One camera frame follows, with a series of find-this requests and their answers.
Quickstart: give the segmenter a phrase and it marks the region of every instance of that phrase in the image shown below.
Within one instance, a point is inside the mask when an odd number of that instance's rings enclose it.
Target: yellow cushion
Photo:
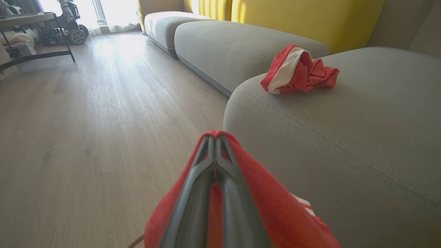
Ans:
[[[232,0],[233,22],[314,39],[339,53],[366,46],[383,0]]]
[[[232,0],[184,0],[184,11],[231,21]]]
[[[146,28],[144,27],[144,17],[146,15],[144,15],[142,13],[142,6],[141,6],[141,3],[139,2],[139,0],[136,0],[136,7],[138,9],[138,17],[139,17],[139,24],[141,25],[141,30],[145,31]]]

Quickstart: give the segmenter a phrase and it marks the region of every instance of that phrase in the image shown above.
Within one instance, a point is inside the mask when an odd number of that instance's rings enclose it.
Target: stitching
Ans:
[[[418,192],[418,191],[416,191],[416,190],[406,186],[405,184],[402,184],[402,183],[396,181],[394,178],[392,178],[391,176],[389,176],[387,173],[383,172],[382,170],[380,170],[381,172],[379,172],[377,170],[377,168],[372,166],[371,163],[367,162],[366,160],[364,160],[362,158],[357,157],[353,152],[351,152],[347,148],[344,148],[343,146],[340,146],[340,145],[336,144],[336,142],[333,142],[326,135],[318,132],[317,130],[314,130],[313,128],[311,128],[308,125],[302,123],[301,121],[297,120],[296,118],[290,116],[289,114],[287,114],[286,112],[282,111],[281,109],[273,106],[272,104],[270,104],[267,101],[261,99],[260,97],[250,93],[249,91],[244,89],[242,86],[239,86],[238,88],[240,89],[240,91],[244,95],[247,95],[250,98],[254,98],[255,101],[258,101],[262,105],[265,105],[266,107],[268,107],[273,112],[279,114],[280,116],[282,116],[283,118],[289,120],[293,124],[295,124],[295,125],[299,126],[300,128],[306,130],[308,133],[318,137],[319,139],[321,139],[323,142],[325,142],[326,144],[328,144],[332,148],[335,148],[339,152],[341,152],[344,155],[348,156],[350,159],[354,160],[357,164],[363,165],[366,169],[372,171],[374,174],[380,176],[381,178],[383,178],[387,182],[390,182],[393,186],[395,186],[395,187],[399,188],[400,190],[404,191],[405,193],[407,193],[411,197],[414,197],[414,198],[417,198],[417,199],[420,199],[420,200],[424,199],[424,200],[428,201],[429,203],[433,204],[436,207],[441,207],[441,205],[439,203],[437,203],[435,200],[433,200],[431,198],[428,198],[428,197],[425,197],[425,196],[422,196],[422,193],[420,193],[420,192]]]
[[[230,46],[230,45],[227,45],[227,44],[225,44],[225,43],[223,43],[223,42],[220,42],[220,41],[217,41],[217,40],[212,39],[212,38],[210,38],[210,37],[207,37],[207,36],[205,36],[205,35],[202,35],[202,34],[196,33],[196,32],[194,32],[193,30],[187,29],[187,28],[182,27],[182,26],[180,26],[179,28],[181,28],[181,29],[185,29],[185,30],[188,30],[188,31],[190,31],[190,32],[192,32],[192,33],[194,33],[194,34],[197,34],[197,35],[199,35],[199,36],[205,37],[206,39],[212,40],[212,41],[214,41],[214,42],[217,42],[217,43],[223,44],[224,46],[227,46],[227,47],[229,47],[229,48],[231,48],[231,49],[233,49],[233,50],[236,50],[236,51],[238,51],[238,52],[241,52],[241,53],[243,53],[243,54],[245,54],[245,55],[248,55],[248,56],[250,56],[250,57],[254,57],[254,58],[258,59],[258,60],[264,60],[264,59],[271,59],[271,60],[272,60],[272,59],[273,59],[273,57],[271,57],[271,58],[265,58],[265,57],[260,57],[260,56],[253,55],[253,54],[251,54],[251,53],[247,53],[247,52],[245,52],[245,51],[242,51],[242,50],[240,50],[240,49],[237,49],[237,48],[235,48],[235,47],[232,47],[232,46]]]

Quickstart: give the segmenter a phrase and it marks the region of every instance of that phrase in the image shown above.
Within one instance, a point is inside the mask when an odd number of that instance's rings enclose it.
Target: sofa seat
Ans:
[[[182,23],[211,21],[213,18],[181,11],[156,12],[146,15],[146,35],[168,54],[176,57],[175,31]]]
[[[291,44],[313,58],[329,55],[318,41],[243,23],[184,23],[175,34],[179,59],[227,96],[245,80],[267,72],[273,58]]]
[[[333,89],[271,95],[256,76],[224,130],[342,247],[441,247],[441,60],[381,47],[322,59],[340,70]]]

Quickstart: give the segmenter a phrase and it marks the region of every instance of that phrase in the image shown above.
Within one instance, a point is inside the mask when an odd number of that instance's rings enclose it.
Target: red and white cloth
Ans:
[[[333,88],[340,71],[323,66],[321,59],[311,59],[311,54],[289,45],[274,57],[271,67],[261,81],[264,90],[271,94],[307,92],[314,88]]]

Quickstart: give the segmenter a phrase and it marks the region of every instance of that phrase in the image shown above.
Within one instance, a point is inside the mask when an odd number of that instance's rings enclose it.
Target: tracked robot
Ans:
[[[63,13],[58,17],[61,29],[56,21],[38,23],[40,27],[39,36],[44,45],[56,45],[63,42],[63,34],[69,37],[69,42],[74,45],[82,45],[89,36],[89,31],[84,25],[78,25],[80,19],[77,5],[72,0],[57,0],[60,3]]]

